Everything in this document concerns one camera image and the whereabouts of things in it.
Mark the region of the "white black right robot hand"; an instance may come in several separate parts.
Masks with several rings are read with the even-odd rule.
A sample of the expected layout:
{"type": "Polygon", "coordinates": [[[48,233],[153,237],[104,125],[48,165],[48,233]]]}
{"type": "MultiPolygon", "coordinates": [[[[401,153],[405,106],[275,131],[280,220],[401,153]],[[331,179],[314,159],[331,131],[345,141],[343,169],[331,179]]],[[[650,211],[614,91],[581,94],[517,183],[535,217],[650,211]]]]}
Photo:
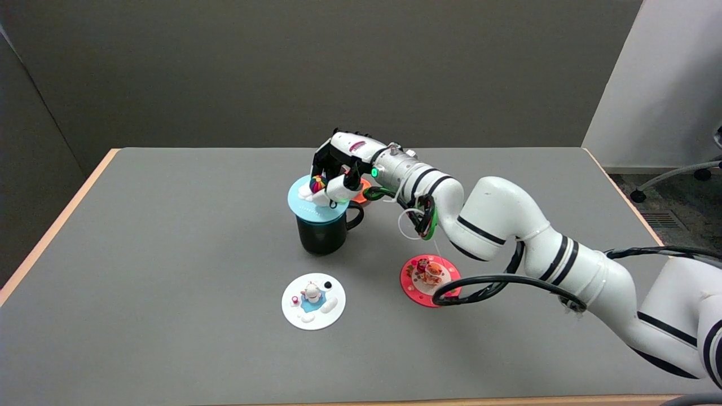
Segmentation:
{"type": "Polygon", "coordinates": [[[317,206],[345,203],[361,193],[361,179],[371,174],[374,162],[386,144],[360,132],[335,130],[334,134],[314,154],[310,176],[322,176],[327,185],[312,194],[317,206]]]}

